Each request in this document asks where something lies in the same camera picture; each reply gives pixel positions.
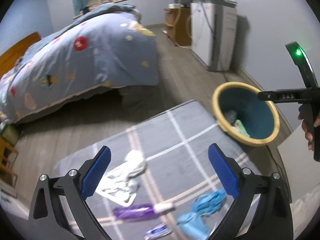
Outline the silver foil tray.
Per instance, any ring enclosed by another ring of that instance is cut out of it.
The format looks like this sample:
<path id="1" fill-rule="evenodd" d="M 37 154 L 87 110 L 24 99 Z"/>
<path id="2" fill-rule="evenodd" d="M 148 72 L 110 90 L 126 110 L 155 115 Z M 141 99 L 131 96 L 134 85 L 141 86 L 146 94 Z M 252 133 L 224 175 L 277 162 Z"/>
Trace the silver foil tray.
<path id="1" fill-rule="evenodd" d="M 129 207 L 133 204 L 138 189 L 139 184 L 134 179 L 107 172 L 102 176 L 95 192 L 118 205 Z"/>

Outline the blue face mask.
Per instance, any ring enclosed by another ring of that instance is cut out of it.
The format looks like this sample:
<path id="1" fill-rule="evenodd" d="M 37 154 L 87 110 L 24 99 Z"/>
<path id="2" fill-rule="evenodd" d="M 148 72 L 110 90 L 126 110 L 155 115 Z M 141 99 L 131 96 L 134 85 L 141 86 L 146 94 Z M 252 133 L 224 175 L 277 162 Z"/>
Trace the blue face mask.
<path id="1" fill-rule="evenodd" d="M 193 239 L 205 240 L 210 236 L 210 228 L 206 226 L 198 213 L 190 212 L 177 219 L 177 226 Z"/>

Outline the purple spray bottle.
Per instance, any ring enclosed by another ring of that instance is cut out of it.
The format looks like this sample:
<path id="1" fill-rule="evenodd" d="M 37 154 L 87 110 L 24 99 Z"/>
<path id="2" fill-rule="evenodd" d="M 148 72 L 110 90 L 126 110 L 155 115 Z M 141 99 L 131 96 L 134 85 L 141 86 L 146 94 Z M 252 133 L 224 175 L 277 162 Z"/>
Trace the purple spray bottle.
<path id="1" fill-rule="evenodd" d="M 134 221 L 154 219 L 175 209 L 171 202 L 162 202 L 157 204 L 145 203 L 128 207 L 116 207 L 113 215 L 118 220 Z"/>

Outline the white tissue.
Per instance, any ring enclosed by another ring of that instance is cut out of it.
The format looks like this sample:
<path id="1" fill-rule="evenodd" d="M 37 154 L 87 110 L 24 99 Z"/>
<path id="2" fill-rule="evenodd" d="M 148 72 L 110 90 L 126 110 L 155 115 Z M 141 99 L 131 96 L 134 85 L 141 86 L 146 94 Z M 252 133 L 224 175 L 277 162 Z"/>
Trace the white tissue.
<path id="1" fill-rule="evenodd" d="M 133 178 L 143 173 L 147 166 L 144 154 L 139 150 L 131 150 L 125 157 L 125 174 L 127 178 Z"/>

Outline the blue white pill blister pack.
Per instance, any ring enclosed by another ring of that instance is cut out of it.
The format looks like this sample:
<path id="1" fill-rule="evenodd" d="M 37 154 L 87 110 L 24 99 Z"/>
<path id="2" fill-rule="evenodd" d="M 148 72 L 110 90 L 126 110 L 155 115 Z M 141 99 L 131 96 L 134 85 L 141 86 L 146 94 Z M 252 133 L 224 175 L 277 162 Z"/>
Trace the blue white pill blister pack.
<path id="1" fill-rule="evenodd" d="M 144 239 L 145 240 L 159 239 L 171 233 L 172 233 L 172 230 L 167 226 L 167 224 L 163 223 L 148 230 L 145 234 Z"/>

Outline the blue disposable glove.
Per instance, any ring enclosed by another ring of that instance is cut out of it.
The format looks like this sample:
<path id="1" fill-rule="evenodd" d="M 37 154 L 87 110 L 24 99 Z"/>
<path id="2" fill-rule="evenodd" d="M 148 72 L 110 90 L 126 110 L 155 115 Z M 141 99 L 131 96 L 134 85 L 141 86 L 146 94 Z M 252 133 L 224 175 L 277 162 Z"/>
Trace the blue disposable glove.
<path id="1" fill-rule="evenodd" d="M 200 216 L 209 216 L 219 211 L 226 200 L 225 190 L 200 195 L 192 205 L 191 210 Z"/>

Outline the green white medicine box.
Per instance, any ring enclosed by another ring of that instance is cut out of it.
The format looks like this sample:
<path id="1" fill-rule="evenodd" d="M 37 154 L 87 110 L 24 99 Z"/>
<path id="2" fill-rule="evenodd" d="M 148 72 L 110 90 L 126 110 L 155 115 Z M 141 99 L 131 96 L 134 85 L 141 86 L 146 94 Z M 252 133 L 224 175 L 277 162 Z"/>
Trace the green white medicine box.
<path id="1" fill-rule="evenodd" d="M 237 132 L 241 133 L 242 135 L 244 135 L 244 136 L 246 136 L 246 137 L 248 137 L 248 138 L 251 137 L 251 136 L 247 133 L 244 125 L 242 124 L 242 122 L 241 122 L 239 119 L 236 119 L 235 122 L 233 122 L 232 126 L 233 126 L 233 128 L 234 128 Z"/>

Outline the black plastic bag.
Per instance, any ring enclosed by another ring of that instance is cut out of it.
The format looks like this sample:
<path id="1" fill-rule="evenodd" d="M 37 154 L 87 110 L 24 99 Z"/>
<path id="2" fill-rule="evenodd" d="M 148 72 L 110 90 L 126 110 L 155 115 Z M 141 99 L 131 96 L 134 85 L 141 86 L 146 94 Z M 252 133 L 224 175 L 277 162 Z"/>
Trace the black plastic bag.
<path id="1" fill-rule="evenodd" d="M 233 124 L 237 120 L 237 112 L 235 110 L 228 110 L 223 114 L 224 118 L 230 123 Z"/>

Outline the yellow and teal trash bin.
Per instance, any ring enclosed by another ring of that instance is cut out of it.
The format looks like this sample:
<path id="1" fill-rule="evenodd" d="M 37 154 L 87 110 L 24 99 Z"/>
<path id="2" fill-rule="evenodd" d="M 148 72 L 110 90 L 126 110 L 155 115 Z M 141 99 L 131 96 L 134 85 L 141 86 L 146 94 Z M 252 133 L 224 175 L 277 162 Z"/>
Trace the yellow and teal trash bin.
<path id="1" fill-rule="evenodd" d="M 276 139 L 280 119 L 275 105 L 258 99 L 259 89 L 242 82 L 219 85 L 212 94 L 213 114 L 220 128 L 233 139 L 249 146 L 264 146 Z M 225 114 L 235 111 L 248 136 L 233 128 Z"/>

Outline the small wooden chair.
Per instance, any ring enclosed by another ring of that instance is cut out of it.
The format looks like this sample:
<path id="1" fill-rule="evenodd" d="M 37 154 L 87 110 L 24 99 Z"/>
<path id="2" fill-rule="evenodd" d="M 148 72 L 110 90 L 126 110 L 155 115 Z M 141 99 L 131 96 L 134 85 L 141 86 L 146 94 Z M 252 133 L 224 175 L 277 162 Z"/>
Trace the small wooden chair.
<path id="1" fill-rule="evenodd" d="M 14 148 L 14 146 L 9 144 L 3 138 L 1 138 L 0 148 L 1 148 L 1 171 L 5 172 L 11 176 L 11 181 L 12 181 L 11 186 L 13 188 L 15 188 L 18 175 L 12 169 L 14 160 L 10 161 L 9 155 L 11 153 L 13 153 L 13 154 L 15 154 L 15 157 L 17 158 L 18 150 L 16 150 L 16 148 Z"/>

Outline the green small bin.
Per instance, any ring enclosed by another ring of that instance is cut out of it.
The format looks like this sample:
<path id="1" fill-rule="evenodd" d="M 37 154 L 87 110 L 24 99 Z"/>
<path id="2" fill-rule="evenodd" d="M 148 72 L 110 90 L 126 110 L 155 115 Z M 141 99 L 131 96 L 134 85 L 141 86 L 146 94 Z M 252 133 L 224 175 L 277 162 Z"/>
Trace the green small bin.
<path id="1" fill-rule="evenodd" d="M 12 146 L 15 146 L 17 144 L 19 136 L 20 134 L 14 126 L 5 122 L 1 123 L 1 137 L 5 141 L 10 143 Z"/>

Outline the grey plaid cushion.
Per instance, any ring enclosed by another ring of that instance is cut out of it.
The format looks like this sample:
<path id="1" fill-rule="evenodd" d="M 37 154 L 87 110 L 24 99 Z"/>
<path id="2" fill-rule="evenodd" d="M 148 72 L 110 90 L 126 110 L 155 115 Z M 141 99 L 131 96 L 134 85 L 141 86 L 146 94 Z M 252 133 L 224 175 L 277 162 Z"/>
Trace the grey plaid cushion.
<path id="1" fill-rule="evenodd" d="M 59 177 L 79 168 L 102 146 L 111 149 L 109 169 L 120 166 L 131 150 L 138 150 L 146 158 L 146 171 L 136 178 L 135 204 L 171 202 L 174 209 L 154 219 L 118 220 L 113 216 L 116 203 L 104 197 L 104 181 L 88 198 L 89 208 L 112 239 L 143 239 L 148 230 L 162 223 L 172 230 L 169 239 L 186 239 L 176 225 L 177 219 L 191 211 L 199 196 L 222 188 L 208 159 L 212 143 L 241 167 L 259 172 L 244 148 L 223 133 L 212 115 L 193 100 L 61 159 L 53 174 Z"/>

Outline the wooden side cabinet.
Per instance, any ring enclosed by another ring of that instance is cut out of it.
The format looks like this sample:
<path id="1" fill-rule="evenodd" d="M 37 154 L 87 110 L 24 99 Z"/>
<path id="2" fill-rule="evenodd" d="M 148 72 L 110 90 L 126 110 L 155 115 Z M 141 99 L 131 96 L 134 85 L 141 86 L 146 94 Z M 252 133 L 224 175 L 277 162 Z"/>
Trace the wooden side cabinet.
<path id="1" fill-rule="evenodd" d="M 190 8 L 166 8 L 164 13 L 167 37 L 177 47 L 191 46 Z"/>

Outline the wooden bed headboard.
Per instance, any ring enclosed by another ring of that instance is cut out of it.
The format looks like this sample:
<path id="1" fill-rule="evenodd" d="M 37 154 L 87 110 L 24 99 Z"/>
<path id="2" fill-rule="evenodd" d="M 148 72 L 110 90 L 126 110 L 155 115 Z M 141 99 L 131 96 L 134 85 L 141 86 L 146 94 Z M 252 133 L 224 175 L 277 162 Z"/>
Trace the wooden bed headboard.
<path id="1" fill-rule="evenodd" d="M 39 33 L 34 32 L 5 51 L 0 57 L 0 76 L 10 71 L 14 67 L 15 62 L 25 54 L 27 49 L 40 39 Z"/>

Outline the blue patterned duvet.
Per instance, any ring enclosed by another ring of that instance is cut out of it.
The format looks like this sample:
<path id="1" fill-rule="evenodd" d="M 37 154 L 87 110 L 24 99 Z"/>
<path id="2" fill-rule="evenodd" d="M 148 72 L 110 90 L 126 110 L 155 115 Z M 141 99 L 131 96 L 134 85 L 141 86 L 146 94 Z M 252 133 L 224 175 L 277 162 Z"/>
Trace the blue patterned duvet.
<path id="1" fill-rule="evenodd" d="M 155 86 L 155 35 L 133 5 L 106 3 L 32 44 L 1 76 L 1 119 L 14 124 L 91 90 Z"/>

